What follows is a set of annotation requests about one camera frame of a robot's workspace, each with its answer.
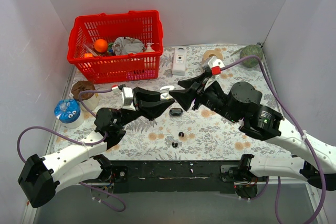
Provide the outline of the white earbud charging case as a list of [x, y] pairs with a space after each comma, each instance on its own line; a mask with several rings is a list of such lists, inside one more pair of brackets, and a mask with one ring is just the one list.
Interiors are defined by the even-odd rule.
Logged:
[[160, 88], [160, 100], [169, 100], [173, 99], [173, 97], [169, 94], [170, 91], [175, 90], [175, 86], [163, 86]]

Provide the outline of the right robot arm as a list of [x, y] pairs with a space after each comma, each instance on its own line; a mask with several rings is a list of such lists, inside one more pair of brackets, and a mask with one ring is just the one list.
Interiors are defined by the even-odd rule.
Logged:
[[237, 82], [228, 94], [205, 74], [178, 84], [182, 89], [169, 94], [185, 111], [203, 105], [233, 123], [241, 121], [239, 130], [247, 136], [292, 154], [290, 159], [244, 154], [238, 166], [224, 172], [226, 179], [237, 182], [264, 176], [290, 177], [321, 189], [323, 175], [326, 189], [335, 190], [335, 147], [309, 134], [301, 135], [282, 114], [260, 103], [262, 93], [251, 84]]

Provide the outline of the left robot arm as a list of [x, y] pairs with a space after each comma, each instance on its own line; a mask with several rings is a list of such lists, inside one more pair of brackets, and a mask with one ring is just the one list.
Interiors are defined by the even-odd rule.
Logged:
[[125, 136], [124, 127], [140, 117], [150, 121], [161, 116], [175, 101], [169, 95], [173, 86], [160, 91], [139, 87], [114, 85], [120, 92], [122, 107], [100, 108], [96, 113], [96, 128], [80, 141], [43, 157], [29, 157], [18, 178], [18, 183], [32, 207], [48, 203], [57, 192], [87, 180], [108, 182], [117, 171], [103, 152], [116, 146]]

